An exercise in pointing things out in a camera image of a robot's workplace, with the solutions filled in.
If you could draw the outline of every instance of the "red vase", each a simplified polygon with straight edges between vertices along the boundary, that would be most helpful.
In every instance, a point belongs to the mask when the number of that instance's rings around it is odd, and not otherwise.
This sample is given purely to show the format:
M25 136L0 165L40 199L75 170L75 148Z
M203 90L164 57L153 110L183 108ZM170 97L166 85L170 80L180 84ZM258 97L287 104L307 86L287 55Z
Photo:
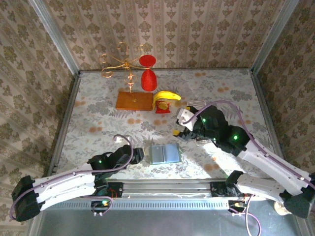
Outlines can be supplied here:
M141 76L141 87L144 91L151 92L157 88L157 76L155 73L147 69L142 73Z

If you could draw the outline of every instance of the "gray metal floor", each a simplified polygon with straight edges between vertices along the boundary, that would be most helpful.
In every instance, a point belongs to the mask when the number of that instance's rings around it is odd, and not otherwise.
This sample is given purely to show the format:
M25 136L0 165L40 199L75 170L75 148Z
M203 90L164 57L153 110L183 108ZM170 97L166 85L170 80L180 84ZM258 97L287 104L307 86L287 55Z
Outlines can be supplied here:
M252 202L262 236L300 236L293 215L279 216L273 202ZM258 227L249 217L252 235ZM38 236L246 236L244 217L227 210L112 210L93 217L89 210L46 210Z

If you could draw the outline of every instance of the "wooden board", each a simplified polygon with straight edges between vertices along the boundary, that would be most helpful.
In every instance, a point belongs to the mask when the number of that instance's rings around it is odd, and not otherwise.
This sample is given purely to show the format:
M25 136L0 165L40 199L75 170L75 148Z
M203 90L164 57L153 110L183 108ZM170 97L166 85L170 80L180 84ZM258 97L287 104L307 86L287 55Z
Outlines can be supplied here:
M152 111L153 93L119 92L116 102L117 110Z

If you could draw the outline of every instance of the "wall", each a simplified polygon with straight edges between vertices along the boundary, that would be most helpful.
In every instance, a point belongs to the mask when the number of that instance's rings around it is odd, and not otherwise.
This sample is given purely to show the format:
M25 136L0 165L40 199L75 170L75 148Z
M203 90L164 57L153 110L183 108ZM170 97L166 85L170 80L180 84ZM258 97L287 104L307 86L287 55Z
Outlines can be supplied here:
M251 67L283 0L46 0L82 70L118 42L144 44L156 68Z
M21 177L41 177L69 97L72 75L26 0L0 1L0 236L21 236L9 221Z
M315 172L315 2L300 1L258 77L285 159Z

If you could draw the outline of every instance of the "wooden block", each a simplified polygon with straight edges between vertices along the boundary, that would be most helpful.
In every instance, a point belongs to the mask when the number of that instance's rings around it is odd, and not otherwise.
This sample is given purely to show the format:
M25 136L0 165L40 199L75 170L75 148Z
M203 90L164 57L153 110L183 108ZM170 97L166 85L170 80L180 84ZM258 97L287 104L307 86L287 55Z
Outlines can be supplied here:
M117 110L152 111L153 93L119 92L116 102Z

